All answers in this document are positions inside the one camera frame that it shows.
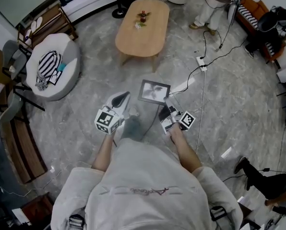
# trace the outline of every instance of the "black stand base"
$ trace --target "black stand base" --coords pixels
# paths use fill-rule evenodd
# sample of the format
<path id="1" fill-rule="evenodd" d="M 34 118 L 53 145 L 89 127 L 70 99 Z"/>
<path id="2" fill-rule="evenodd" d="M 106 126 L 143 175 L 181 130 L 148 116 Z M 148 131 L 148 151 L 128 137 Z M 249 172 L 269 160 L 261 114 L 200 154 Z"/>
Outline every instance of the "black stand base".
<path id="1" fill-rule="evenodd" d="M 115 9 L 113 12 L 112 12 L 112 16 L 116 19 L 120 19 L 120 18 L 124 18 L 126 13 L 127 13 L 127 10 L 126 8 L 118 8 L 118 9 Z"/>

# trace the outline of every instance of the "tripod stand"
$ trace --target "tripod stand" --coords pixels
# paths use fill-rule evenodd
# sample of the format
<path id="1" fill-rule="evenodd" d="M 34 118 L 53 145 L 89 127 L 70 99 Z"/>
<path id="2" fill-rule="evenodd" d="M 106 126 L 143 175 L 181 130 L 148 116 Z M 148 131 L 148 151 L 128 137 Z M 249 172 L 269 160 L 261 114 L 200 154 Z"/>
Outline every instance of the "tripod stand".
<path id="1" fill-rule="evenodd" d="M 120 0 L 116 0 L 116 1 L 118 3 L 118 8 L 112 12 L 112 16 L 116 19 L 124 18 L 128 9 L 122 8 Z"/>

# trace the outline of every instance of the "marble floor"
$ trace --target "marble floor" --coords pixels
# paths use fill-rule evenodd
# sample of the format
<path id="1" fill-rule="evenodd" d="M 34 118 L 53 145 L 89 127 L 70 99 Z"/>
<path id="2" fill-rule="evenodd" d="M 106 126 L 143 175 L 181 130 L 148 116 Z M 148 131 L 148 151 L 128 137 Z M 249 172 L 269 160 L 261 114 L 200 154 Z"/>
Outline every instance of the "marble floor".
<path id="1" fill-rule="evenodd" d="M 34 138 L 48 167 L 48 172 L 28 185 L 28 189 L 42 187 L 63 170 L 45 190 L 38 191 L 39 194 L 50 192 L 55 198 L 71 169 L 87 166 L 78 161 L 90 164 L 94 160 L 104 137 L 103 133 L 96 130 L 94 118 L 110 95 L 130 91 L 130 105 L 137 107 L 143 127 L 148 128 L 157 105 L 138 100 L 142 80 L 159 81 L 174 89 L 184 83 L 197 67 L 195 57 L 202 56 L 205 47 L 203 29 L 191 30 L 188 24 L 199 13 L 204 1 L 189 0 L 185 6 L 166 3 L 170 7 L 167 37 L 157 60 L 156 73 L 152 73 L 148 59 L 131 59 L 123 67 L 119 66 L 115 36 L 122 20 L 112 18 L 111 12 L 115 7 L 92 15 L 76 25 L 79 35 L 76 43 L 82 55 L 82 73 L 76 86 L 59 101 L 43 102 L 37 99 L 37 102 L 43 104 L 45 112 L 27 105 Z M 222 17 L 218 31 L 223 38 L 228 22 L 226 13 Z M 228 53 L 246 38 L 245 31 L 238 23 L 234 23 L 223 48 L 217 52 L 219 36 L 205 35 L 206 63 Z M 198 70 L 191 78 L 193 83 L 189 89 L 171 99 L 177 108 L 187 110 L 196 117 L 192 128 L 186 132 L 189 144 L 195 149 L 202 111 L 204 74 Z M 276 97 L 281 92 L 277 83 L 276 66 L 266 65 L 259 53 L 255 59 L 250 58 L 242 47 L 234 49 L 231 54 L 208 67 L 198 156 L 222 180 L 233 175 L 234 164 L 240 155 L 249 157 L 251 163 L 259 169 L 268 167 L 276 170 L 278 167 L 286 171 L 286 132 L 283 134 L 285 113 L 281 108 L 282 100 Z M 158 121 L 143 142 L 173 146 Z M 229 148 L 230 153 L 222 156 Z M 245 177 L 240 177 L 225 183 L 237 199 L 244 197 L 242 203 L 254 210 L 252 217 L 256 222 L 264 223 L 273 213 L 263 205 L 264 196 L 255 188 L 246 191 L 244 182 Z"/>

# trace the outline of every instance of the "wooden coffee table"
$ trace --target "wooden coffee table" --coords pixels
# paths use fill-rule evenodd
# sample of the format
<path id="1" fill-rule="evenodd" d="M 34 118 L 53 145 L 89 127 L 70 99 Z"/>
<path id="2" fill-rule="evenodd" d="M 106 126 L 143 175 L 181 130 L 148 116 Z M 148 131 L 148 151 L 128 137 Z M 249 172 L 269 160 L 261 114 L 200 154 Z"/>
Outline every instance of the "wooden coffee table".
<path id="1" fill-rule="evenodd" d="M 146 17 L 146 26 L 137 29 L 137 14 L 142 10 L 151 14 Z M 151 57 L 153 72 L 156 71 L 155 59 L 164 46 L 168 14 L 169 7 L 162 1 L 136 0 L 131 4 L 115 38 L 122 65 L 132 56 Z"/>

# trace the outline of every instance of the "orange sofa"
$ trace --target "orange sofa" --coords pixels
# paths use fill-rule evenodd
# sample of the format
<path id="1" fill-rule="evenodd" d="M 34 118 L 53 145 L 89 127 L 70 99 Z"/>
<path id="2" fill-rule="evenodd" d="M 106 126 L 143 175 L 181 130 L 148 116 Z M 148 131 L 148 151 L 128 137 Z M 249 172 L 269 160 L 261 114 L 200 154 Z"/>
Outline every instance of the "orange sofa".
<path id="1" fill-rule="evenodd" d="M 255 2 L 254 0 L 242 0 L 241 6 L 237 13 L 237 19 L 239 23 L 245 27 L 250 36 L 255 36 L 257 31 L 257 21 L 265 14 L 269 12 L 263 1 Z M 269 61 L 274 61 L 280 57 L 284 51 L 286 43 L 282 44 L 282 48 L 278 52 L 274 52 L 270 43 L 266 43 L 261 48 L 262 55 Z"/>

